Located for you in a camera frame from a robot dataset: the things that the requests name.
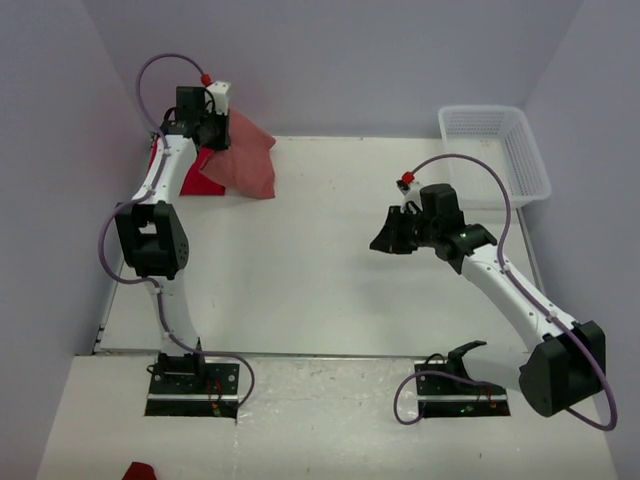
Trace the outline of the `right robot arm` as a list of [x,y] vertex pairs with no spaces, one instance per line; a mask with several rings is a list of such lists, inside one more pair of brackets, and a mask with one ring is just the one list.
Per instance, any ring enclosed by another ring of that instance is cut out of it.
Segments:
[[484,356],[484,341],[450,352],[446,380],[456,392],[478,384],[520,392],[530,407],[551,417],[603,391],[606,340],[593,321],[580,323],[554,306],[500,250],[481,224],[469,224],[454,188],[400,180],[403,196],[389,208],[374,251],[410,255],[429,248],[478,288],[506,318],[525,345],[522,354]]

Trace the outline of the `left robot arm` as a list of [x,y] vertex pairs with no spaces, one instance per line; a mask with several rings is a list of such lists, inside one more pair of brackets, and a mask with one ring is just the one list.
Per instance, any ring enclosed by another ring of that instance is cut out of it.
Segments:
[[212,83],[180,86],[160,125],[145,180],[115,215],[125,263],[147,284],[161,334],[154,377],[195,393],[208,379],[190,318],[184,270],[190,245],[174,202],[200,151],[230,146],[228,101],[218,108]]

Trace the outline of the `salmon pink t shirt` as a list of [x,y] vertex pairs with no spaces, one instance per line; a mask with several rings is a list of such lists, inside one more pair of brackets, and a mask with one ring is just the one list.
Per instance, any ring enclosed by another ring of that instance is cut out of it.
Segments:
[[238,110],[230,110],[231,145],[209,153],[200,167],[208,180],[253,199],[275,197],[271,149],[276,139]]

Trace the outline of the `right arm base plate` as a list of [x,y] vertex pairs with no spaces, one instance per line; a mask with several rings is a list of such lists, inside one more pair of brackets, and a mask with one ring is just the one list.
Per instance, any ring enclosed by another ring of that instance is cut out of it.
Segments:
[[449,378],[421,375],[415,379],[419,414],[424,419],[508,417],[506,390],[469,385]]

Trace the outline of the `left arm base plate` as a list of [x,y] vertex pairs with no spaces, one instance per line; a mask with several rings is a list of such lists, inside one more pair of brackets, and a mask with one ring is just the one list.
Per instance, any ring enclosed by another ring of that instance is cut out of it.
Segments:
[[147,367],[147,417],[231,418],[238,413],[239,365],[160,354]]

